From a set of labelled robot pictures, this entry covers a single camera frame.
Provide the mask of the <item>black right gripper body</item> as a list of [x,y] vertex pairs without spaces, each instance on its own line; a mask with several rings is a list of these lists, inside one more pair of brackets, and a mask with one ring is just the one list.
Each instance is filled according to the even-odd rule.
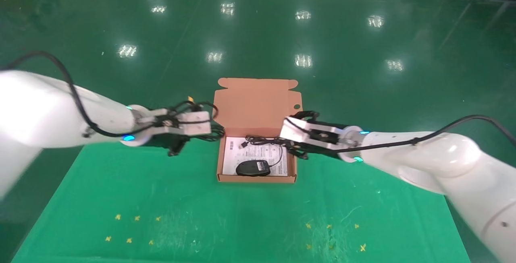
[[[331,127],[335,127],[335,128],[339,128],[339,129],[344,129],[344,128],[348,127],[348,125],[346,125],[346,124],[326,123],[326,122],[318,121],[318,120],[308,120],[308,122],[311,123],[311,124],[331,126]],[[307,152],[319,153],[321,155],[324,155],[324,156],[327,156],[327,157],[331,157],[333,159],[341,159],[337,153],[329,153],[328,150],[324,150],[323,148],[318,147],[318,146],[311,146],[311,145],[309,145],[307,147]]]

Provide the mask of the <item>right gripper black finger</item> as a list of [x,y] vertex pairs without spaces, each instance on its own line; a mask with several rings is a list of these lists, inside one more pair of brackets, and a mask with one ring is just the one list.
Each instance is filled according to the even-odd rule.
[[299,120],[316,121],[319,115],[320,114],[315,111],[299,111],[291,115],[291,117]]
[[304,144],[289,145],[289,153],[300,159],[308,159],[308,151]]

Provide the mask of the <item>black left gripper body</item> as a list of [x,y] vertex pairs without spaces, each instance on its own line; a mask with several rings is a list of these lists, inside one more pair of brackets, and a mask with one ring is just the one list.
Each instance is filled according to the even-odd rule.
[[169,145],[173,140],[186,140],[190,141],[189,136],[176,135],[173,133],[162,133],[159,135],[152,136],[147,142],[149,147],[158,147],[162,149],[169,149]]

